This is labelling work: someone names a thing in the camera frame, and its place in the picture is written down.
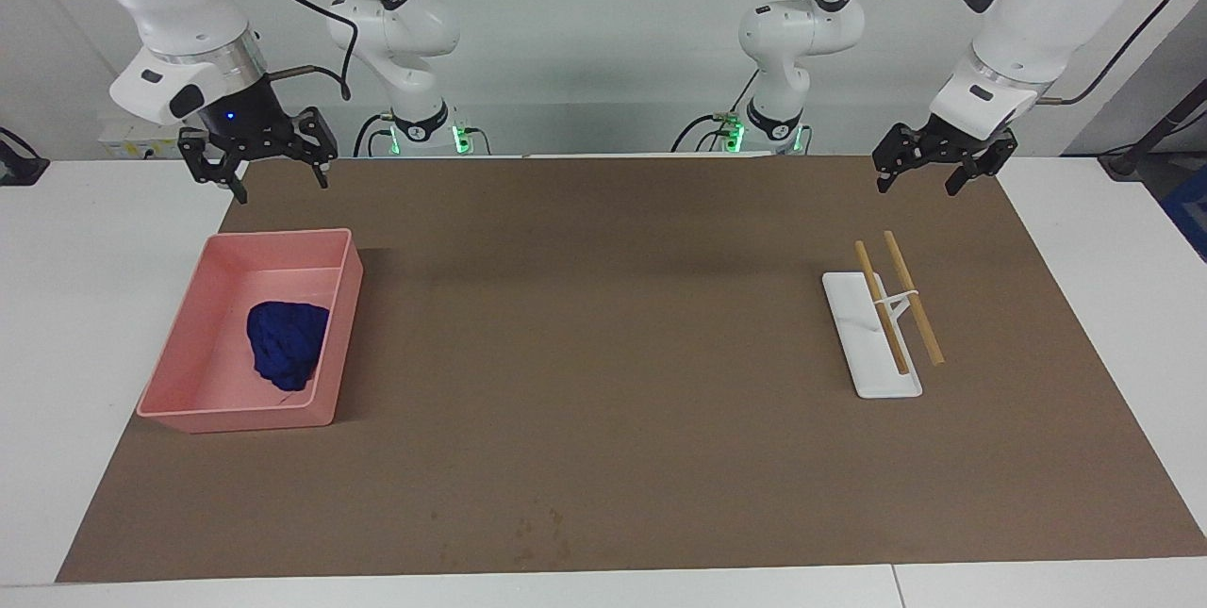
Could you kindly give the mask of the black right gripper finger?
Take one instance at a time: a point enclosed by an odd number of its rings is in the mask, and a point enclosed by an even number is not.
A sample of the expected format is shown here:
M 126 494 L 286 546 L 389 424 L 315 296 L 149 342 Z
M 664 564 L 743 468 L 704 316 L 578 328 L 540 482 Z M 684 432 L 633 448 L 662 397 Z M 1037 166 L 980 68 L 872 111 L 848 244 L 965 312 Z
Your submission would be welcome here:
M 321 189 L 330 188 L 328 174 L 338 158 L 338 142 L 317 109 L 303 109 L 288 117 L 284 157 L 310 166 Z
M 215 185 L 231 192 L 238 204 L 247 203 L 247 189 L 239 177 L 244 158 L 239 153 L 229 153 L 220 148 L 216 158 L 208 151 L 217 144 L 208 138 L 200 128 L 181 127 L 177 130 L 177 153 L 182 156 L 189 175 L 200 185 Z

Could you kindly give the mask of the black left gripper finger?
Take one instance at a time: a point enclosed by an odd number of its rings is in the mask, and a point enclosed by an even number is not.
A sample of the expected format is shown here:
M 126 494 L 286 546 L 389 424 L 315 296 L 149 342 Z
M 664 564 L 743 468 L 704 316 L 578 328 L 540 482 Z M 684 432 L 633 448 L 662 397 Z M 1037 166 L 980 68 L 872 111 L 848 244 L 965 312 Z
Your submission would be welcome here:
M 933 145 L 933 136 L 925 128 L 914 130 L 908 125 L 892 125 L 871 150 L 880 194 L 886 194 L 900 174 L 931 164 Z
M 957 195 L 969 180 L 996 177 L 1016 148 L 1018 139 L 1013 131 L 1001 131 L 991 141 L 956 145 L 954 153 L 958 156 L 958 166 L 947 179 L 947 195 Z

